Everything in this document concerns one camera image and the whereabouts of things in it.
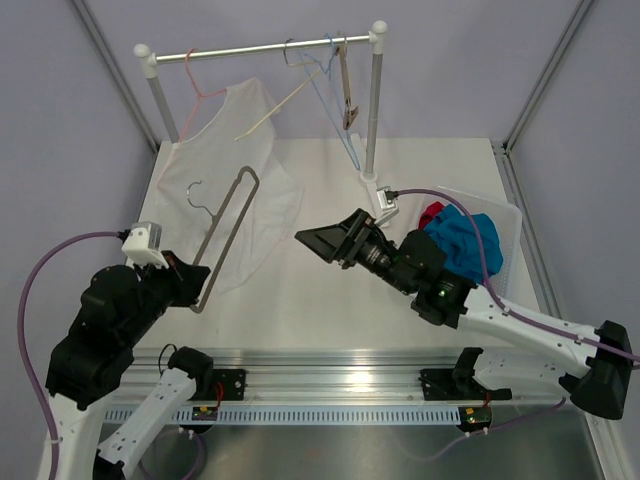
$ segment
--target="white plastic basket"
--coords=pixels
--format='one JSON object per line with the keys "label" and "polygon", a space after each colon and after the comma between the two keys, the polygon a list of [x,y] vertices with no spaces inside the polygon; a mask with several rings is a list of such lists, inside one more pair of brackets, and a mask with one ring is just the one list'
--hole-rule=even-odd
{"label": "white plastic basket", "polygon": [[[504,257],[504,263],[497,275],[491,277],[491,284],[496,293],[501,297],[511,300],[513,282],[516,267],[516,254],[518,245],[520,244],[520,233],[522,232],[522,213],[520,209],[510,203],[498,200],[489,200],[469,193],[452,190],[446,187],[435,187],[437,190],[458,200],[471,214],[486,213],[493,221],[500,238],[500,250]],[[450,202],[433,195],[424,195],[422,206],[415,212],[415,216],[411,222],[414,228],[418,227],[420,216],[425,209],[433,202],[440,202],[448,205]]]}

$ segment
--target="white table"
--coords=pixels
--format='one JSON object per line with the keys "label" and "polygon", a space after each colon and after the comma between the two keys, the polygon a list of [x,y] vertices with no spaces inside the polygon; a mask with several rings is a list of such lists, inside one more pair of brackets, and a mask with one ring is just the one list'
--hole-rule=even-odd
{"label": "white table", "polygon": [[[141,220],[159,221],[155,185],[170,149],[163,143]],[[358,207],[371,211],[339,140],[278,140],[275,153],[305,188],[295,230],[337,223]],[[393,189],[442,185],[506,200],[487,139],[379,139],[376,170],[378,184]],[[399,243],[411,229],[410,219],[420,203],[420,196],[402,197],[400,213],[385,234]],[[537,310],[518,249],[512,299]],[[138,347],[158,348],[168,342],[194,348],[298,351],[505,345],[430,325],[410,309],[410,298],[365,269],[343,271],[327,265],[293,237],[278,244],[243,286],[222,295],[214,290],[202,314],[170,308]]]}

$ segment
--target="metal floor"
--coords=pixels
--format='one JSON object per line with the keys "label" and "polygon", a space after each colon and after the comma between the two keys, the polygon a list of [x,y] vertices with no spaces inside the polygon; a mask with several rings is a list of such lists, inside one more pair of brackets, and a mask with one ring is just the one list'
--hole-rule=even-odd
{"label": "metal floor", "polygon": [[[530,411],[496,407],[499,424]],[[115,426],[105,425],[103,434]],[[214,427],[203,435],[204,480],[601,479],[583,416],[570,408],[460,442],[431,463],[415,459],[460,436],[446,426]],[[181,479],[196,456],[186,435],[156,441],[143,459],[156,480]],[[143,479],[139,470],[135,479]]]}

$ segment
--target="blue cloth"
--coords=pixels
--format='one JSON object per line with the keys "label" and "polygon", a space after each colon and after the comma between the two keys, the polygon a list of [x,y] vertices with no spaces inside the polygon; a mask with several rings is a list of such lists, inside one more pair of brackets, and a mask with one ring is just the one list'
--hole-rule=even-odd
{"label": "blue cloth", "polygon": [[[495,275],[502,268],[503,262],[496,226],[484,213],[473,215],[473,220],[480,230],[489,276]],[[440,250],[447,254],[444,264],[447,270],[482,284],[480,249],[467,217],[453,205],[447,205],[424,227],[424,231],[438,244]]]}

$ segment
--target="perforated metal strip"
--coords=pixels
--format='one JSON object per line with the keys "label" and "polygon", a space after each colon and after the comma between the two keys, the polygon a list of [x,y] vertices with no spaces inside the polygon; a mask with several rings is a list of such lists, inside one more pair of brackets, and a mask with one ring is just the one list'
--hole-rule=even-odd
{"label": "perforated metal strip", "polygon": [[[135,406],[114,406],[105,423],[121,424]],[[217,420],[195,420],[182,407],[171,423],[180,425],[459,425],[457,407],[279,407],[223,406]]]}

